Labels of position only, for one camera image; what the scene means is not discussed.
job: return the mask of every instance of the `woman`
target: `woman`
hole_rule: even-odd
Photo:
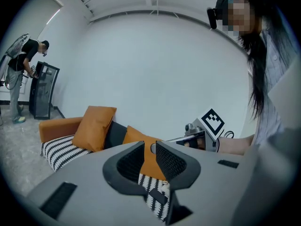
[[[253,72],[253,115],[258,117],[255,135],[242,139],[220,137],[219,152],[243,155],[284,127],[268,92],[286,72],[298,52],[292,45],[281,14],[270,0],[218,0],[216,19],[238,35]]]

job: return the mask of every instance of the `black t-shirt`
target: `black t-shirt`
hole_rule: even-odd
[[[9,67],[11,67],[15,71],[23,70],[24,60],[28,58],[29,61],[31,61],[32,57],[37,53],[38,48],[39,48],[39,43],[35,40],[29,39],[22,48],[22,52],[25,52],[26,54],[20,54],[16,58],[12,58],[8,63]]]

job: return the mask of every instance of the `long black hair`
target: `long black hair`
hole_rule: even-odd
[[[283,27],[282,19],[277,11],[276,5],[271,0],[248,0],[250,8],[253,9],[256,18],[263,18],[267,23],[267,29],[272,40],[283,59],[288,66],[288,54],[285,53],[287,45],[291,45],[287,33]],[[253,91],[250,102],[253,99],[253,115],[261,115],[264,106],[265,69],[267,48],[258,32],[240,35],[238,40],[243,49],[248,53],[248,63],[253,71]]]

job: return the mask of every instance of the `tiled floor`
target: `tiled floor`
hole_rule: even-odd
[[[1,105],[3,125],[0,126],[0,166],[12,190],[26,196],[37,184],[53,171],[44,157],[40,156],[41,141],[39,120],[35,120],[24,107],[26,122],[13,124],[9,105]],[[57,110],[51,118],[61,118]]]

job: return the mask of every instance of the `backpack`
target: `backpack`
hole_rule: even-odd
[[[9,47],[6,51],[6,55],[11,58],[16,58],[20,54],[25,54],[25,52],[22,52],[22,48],[24,44],[28,42],[29,38],[29,33],[23,34],[12,44],[12,46]]]

